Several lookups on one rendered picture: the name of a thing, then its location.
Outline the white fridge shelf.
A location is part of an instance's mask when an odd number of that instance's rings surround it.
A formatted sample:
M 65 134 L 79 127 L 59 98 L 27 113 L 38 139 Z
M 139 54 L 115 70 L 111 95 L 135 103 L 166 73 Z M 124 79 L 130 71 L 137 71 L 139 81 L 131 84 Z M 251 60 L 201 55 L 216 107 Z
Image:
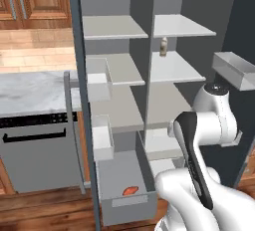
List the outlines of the white fridge shelf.
M 165 57 L 162 57 L 159 52 L 152 53 L 150 80 L 153 83 L 187 83 L 202 82 L 205 78 L 177 52 L 169 51 Z
M 147 38 L 147 33 L 130 15 L 84 16 L 86 40 Z
M 149 87 L 147 128 L 165 128 L 191 107 L 172 83 L 151 83 Z
M 215 32 L 180 14 L 156 15 L 154 18 L 154 38 L 215 35 Z
M 129 53 L 106 55 L 112 82 L 115 86 L 142 86 L 142 79 Z
M 129 86 L 113 86 L 109 101 L 91 103 L 94 116 L 107 115 L 113 133 L 143 130 L 143 120 Z

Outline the dark grey fridge door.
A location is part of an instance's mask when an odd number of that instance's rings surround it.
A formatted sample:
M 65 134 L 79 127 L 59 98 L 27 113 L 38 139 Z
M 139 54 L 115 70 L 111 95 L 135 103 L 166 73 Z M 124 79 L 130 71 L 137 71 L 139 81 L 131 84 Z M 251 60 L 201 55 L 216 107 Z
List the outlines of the dark grey fridge door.
M 255 65 L 255 0 L 234 0 L 221 52 L 233 52 Z M 230 107 L 242 136 L 236 145 L 204 146 L 202 154 L 206 164 L 219 173 L 221 182 L 235 188 L 255 141 L 255 91 L 239 91 L 217 72 L 214 82 L 228 88 Z
M 84 128 L 86 133 L 86 146 L 90 170 L 91 192 L 94 205 L 94 219 L 96 224 L 96 231 L 102 231 L 100 215 L 101 211 L 97 185 L 97 173 L 96 165 L 94 162 L 92 140 L 91 107 L 88 99 L 86 49 L 83 30 L 81 0 L 70 0 L 70 6 L 72 12 L 73 36 L 76 53 L 77 73 L 80 86 L 81 105 L 83 111 Z

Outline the white fridge drawer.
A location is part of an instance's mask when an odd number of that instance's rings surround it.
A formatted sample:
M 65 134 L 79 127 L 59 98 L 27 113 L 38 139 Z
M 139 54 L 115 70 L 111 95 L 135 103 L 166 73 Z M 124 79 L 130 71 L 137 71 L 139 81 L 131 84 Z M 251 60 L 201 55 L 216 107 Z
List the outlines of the white fridge drawer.
M 146 132 L 140 131 L 138 135 L 144 137 L 142 145 L 153 176 L 184 166 L 180 146 L 174 136 L 167 134 L 166 128 L 148 129 Z

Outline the grey freezer drawer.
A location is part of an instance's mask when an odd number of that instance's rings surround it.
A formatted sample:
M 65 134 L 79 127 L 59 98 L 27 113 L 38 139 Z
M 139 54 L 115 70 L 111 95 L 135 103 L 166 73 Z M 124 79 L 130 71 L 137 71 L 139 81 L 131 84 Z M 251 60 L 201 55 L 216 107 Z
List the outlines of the grey freezer drawer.
M 153 218 L 157 195 L 138 131 L 115 133 L 114 143 L 114 158 L 97 164 L 104 225 Z M 138 192 L 123 196 L 124 190 L 130 186 L 137 186 Z

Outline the orange sweet potato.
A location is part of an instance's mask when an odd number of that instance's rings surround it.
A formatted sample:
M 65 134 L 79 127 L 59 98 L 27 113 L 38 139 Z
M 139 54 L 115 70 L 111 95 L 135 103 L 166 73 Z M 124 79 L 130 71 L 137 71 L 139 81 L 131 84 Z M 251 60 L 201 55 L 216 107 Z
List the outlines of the orange sweet potato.
M 137 186 L 130 186 L 130 187 L 127 187 L 124 190 L 123 196 L 133 195 L 133 194 L 136 194 L 137 192 L 138 192 L 138 187 Z

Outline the white door bin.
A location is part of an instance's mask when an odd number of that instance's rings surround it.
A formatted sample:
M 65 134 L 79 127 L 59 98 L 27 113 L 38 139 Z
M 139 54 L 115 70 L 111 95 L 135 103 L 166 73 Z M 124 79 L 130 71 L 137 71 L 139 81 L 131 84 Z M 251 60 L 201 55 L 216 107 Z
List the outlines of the white door bin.
M 87 58 L 87 89 L 90 102 L 109 101 L 112 97 L 112 77 L 106 58 Z
M 94 115 L 92 117 L 92 136 L 94 160 L 113 159 L 115 144 L 110 119 L 107 115 Z

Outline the small beige bottle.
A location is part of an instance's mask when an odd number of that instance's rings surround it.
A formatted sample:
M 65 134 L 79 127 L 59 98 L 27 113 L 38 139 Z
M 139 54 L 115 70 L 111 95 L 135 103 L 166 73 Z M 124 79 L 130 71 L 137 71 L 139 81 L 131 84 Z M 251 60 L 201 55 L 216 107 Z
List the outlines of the small beige bottle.
M 165 57 L 167 54 L 167 38 L 166 37 L 163 37 L 161 39 L 161 42 L 160 42 L 160 51 L 159 51 L 159 55 L 161 57 Z

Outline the grey dishwasher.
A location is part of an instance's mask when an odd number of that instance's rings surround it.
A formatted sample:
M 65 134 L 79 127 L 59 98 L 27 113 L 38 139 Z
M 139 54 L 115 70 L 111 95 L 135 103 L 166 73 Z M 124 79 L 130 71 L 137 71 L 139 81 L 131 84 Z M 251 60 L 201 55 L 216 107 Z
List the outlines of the grey dishwasher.
M 66 136 L 4 143 L 12 136 L 61 132 Z M 0 158 L 18 193 L 79 186 L 79 173 L 66 113 L 0 117 Z

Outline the grey door bin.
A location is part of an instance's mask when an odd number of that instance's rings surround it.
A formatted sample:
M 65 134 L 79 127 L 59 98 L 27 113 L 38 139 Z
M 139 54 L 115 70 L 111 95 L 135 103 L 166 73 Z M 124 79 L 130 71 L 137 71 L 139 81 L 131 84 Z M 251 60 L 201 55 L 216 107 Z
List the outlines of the grey door bin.
M 255 91 L 255 65 L 233 52 L 216 52 L 212 68 L 239 91 Z

